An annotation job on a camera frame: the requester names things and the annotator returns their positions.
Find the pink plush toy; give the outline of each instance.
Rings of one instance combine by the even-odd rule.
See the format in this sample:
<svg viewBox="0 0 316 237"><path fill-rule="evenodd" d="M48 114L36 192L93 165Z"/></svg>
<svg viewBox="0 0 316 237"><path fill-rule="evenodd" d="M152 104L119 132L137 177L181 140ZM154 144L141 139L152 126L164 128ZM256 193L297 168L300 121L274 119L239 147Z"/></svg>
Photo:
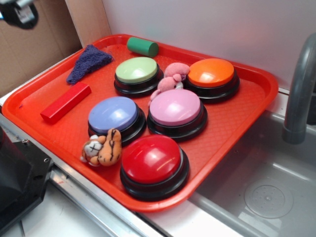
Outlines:
<svg viewBox="0 0 316 237"><path fill-rule="evenodd" d="M181 81L185 80L189 71L190 67L184 63L171 63L164 72L164 78L158 83L157 90L150 96L148 106L160 93L172 89L182 89L183 84Z"/></svg>

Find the sink basin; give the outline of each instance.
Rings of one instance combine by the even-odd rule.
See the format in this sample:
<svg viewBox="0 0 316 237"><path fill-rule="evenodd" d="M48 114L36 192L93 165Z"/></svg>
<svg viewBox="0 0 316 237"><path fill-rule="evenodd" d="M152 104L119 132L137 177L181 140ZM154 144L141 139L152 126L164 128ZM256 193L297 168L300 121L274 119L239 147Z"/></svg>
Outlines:
<svg viewBox="0 0 316 237"><path fill-rule="evenodd" d="M244 236L315 236L316 129L290 145L283 122L265 111L190 201Z"/></svg>

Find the cardboard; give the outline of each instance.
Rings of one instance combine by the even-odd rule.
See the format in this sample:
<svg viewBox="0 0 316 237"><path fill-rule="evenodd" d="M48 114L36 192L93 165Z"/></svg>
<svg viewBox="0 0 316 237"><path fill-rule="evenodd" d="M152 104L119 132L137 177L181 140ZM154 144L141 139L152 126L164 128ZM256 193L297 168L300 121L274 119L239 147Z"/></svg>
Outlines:
<svg viewBox="0 0 316 237"><path fill-rule="evenodd" d="M83 47L111 35L102 0L65 0Z"/></svg>
<svg viewBox="0 0 316 237"><path fill-rule="evenodd" d="M35 0L39 22L23 30L0 21L0 97L82 48L64 0Z"/></svg>

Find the faucet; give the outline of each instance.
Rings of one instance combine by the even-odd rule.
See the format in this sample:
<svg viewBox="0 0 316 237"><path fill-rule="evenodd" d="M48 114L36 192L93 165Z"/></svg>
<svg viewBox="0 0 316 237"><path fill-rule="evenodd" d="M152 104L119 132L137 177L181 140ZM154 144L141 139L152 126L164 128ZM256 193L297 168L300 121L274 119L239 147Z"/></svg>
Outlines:
<svg viewBox="0 0 316 237"><path fill-rule="evenodd" d="M307 124L316 124L316 33L305 41L296 64L288 97L283 140L300 144Z"/></svg>

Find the purple cloth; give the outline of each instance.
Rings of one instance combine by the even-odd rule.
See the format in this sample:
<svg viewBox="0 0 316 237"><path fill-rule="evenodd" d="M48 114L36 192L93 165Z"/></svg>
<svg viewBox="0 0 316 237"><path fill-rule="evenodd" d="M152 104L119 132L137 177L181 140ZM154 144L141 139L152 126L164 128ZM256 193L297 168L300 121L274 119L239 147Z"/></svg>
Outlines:
<svg viewBox="0 0 316 237"><path fill-rule="evenodd" d="M111 63L112 60L112 55L89 44L76 61L74 69L67 77L66 81L72 85L76 84L86 74L98 70L99 68Z"/></svg>

